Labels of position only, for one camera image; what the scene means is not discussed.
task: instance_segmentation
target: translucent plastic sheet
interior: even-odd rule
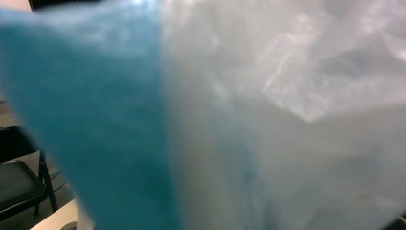
[[[382,229],[406,210],[404,1],[167,1],[187,229]]]
[[[100,228],[379,230],[406,210],[405,15],[400,0],[1,11],[0,85]]]

